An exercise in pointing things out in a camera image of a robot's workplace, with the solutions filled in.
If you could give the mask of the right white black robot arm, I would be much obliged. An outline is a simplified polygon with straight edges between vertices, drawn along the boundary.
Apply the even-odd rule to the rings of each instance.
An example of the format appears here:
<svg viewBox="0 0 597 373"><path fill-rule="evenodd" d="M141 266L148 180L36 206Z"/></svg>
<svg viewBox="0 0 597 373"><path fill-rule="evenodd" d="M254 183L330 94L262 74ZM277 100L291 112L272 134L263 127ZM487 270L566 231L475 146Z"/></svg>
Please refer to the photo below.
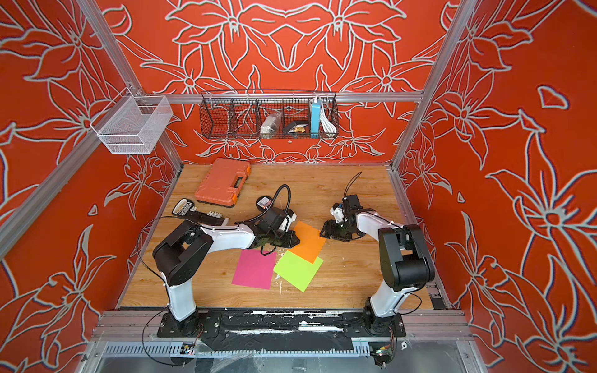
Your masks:
<svg viewBox="0 0 597 373"><path fill-rule="evenodd" d="M382 283L366 308L376 318L398 314L410 295L435 280L435 266L419 225L399 225L371 209L331 208L333 218L320 231L323 238L351 242L370 236L379 244Z"/></svg>

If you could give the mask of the orange square paper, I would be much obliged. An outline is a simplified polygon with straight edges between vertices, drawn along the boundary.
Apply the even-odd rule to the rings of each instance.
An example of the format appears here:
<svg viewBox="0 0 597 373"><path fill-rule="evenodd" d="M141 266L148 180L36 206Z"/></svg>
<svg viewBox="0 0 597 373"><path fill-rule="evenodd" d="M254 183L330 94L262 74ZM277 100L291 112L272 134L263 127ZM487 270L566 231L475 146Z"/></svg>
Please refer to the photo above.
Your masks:
<svg viewBox="0 0 597 373"><path fill-rule="evenodd" d="M318 229L304 222L297 222L294 232L300 243L290 249L290 252L314 264L326 243L326 239L320 236Z"/></svg>

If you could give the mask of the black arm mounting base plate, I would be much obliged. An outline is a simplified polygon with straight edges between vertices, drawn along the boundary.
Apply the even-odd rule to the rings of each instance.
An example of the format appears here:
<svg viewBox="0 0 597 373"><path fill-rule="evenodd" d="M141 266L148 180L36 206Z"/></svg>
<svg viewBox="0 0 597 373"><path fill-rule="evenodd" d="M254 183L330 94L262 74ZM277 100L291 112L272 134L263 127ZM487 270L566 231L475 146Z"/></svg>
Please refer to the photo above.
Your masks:
<svg viewBox="0 0 597 373"><path fill-rule="evenodd" d="M400 315L379 318L368 309L196 309L184 321L166 312L160 338L217 337L226 332L310 332L345 337L405 337Z"/></svg>

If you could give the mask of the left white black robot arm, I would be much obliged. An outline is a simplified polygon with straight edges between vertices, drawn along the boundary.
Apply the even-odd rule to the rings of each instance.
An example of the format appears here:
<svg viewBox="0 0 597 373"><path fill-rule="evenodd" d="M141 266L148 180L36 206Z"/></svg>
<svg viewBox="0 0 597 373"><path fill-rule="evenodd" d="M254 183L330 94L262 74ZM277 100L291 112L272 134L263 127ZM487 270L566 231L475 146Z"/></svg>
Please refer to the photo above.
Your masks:
<svg viewBox="0 0 597 373"><path fill-rule="evenodd" d="M300 239L292 230L275 233L253 224L214 227L183 221L152 252L160 276L166 282L169 314L177 322L183 322L195 313L191 282L208 254L259 249L267 244L291 249L300 244Z"/></svg>

